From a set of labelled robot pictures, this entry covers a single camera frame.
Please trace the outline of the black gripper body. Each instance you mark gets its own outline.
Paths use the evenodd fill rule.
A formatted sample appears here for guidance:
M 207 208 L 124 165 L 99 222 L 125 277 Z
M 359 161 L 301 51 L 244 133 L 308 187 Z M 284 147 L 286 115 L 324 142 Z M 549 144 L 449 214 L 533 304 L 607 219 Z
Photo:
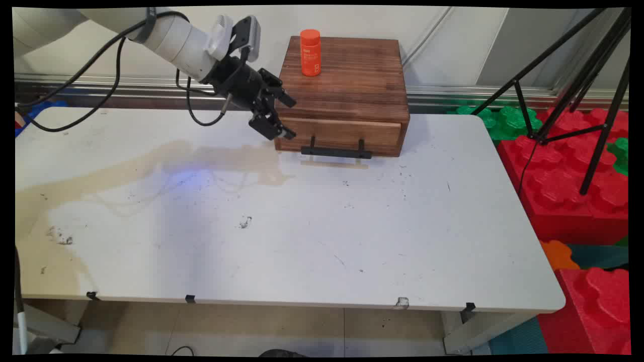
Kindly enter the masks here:
M 233 105 L 253 111 L 258 101 L 274 101 L 271 94 L 262 90 L 262 78 L 237 56 L 226 56 L 218 61 L 203 79 L 203 84 L 214 87 L 216 94 L 231 96 Z

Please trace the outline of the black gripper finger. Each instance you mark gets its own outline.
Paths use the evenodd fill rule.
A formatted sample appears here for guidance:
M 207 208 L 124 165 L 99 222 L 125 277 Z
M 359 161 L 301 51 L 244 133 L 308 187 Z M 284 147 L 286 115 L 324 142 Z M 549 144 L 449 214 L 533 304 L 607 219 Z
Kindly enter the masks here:
M 249 120 L 249 126 L 268 140 L 275 138 L 292 140 L 297 135 L 281 122 L 275 110 L 274 101 L 258 101 L 253 109 L 253 116 Z
M 259 69 L 259 75 L 262 78 L 263 91 L 271 94 L 288 108 L 293 108 L 297 105 L 297 101 L 284 90 L 282 80 L 278 76 L 275 76 L 266 69 Z

